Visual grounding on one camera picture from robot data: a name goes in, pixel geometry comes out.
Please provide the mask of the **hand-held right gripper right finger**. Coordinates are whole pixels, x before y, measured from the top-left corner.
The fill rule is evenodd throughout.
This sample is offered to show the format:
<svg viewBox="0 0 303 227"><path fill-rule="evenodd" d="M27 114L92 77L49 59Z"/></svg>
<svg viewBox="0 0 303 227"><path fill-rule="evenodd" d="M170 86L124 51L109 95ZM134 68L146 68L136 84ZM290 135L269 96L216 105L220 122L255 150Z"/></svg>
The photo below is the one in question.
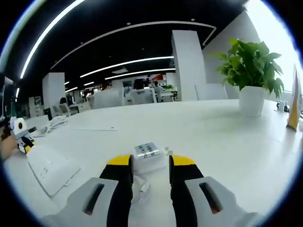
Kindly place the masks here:
<svg viewBox="0 0 303 227"><path fill-rule="evenodd" d="M185 156L169 156L170 197L178 227L255 227L260 215L241 208L234 193Z"/></svg>

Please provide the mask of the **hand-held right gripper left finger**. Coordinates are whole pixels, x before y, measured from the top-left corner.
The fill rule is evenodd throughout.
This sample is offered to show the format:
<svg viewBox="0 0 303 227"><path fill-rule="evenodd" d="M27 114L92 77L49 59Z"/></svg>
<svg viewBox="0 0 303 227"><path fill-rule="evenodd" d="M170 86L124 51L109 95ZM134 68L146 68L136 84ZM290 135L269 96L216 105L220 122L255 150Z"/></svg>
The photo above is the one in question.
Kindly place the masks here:
<svg viewBox="0 0 303 227"><path fill-rule="evenodd" d="M46 227L126 227L133 199L134 157L109 160L99 177L92 177L67 199L57 214L45 217Z"/></svg>

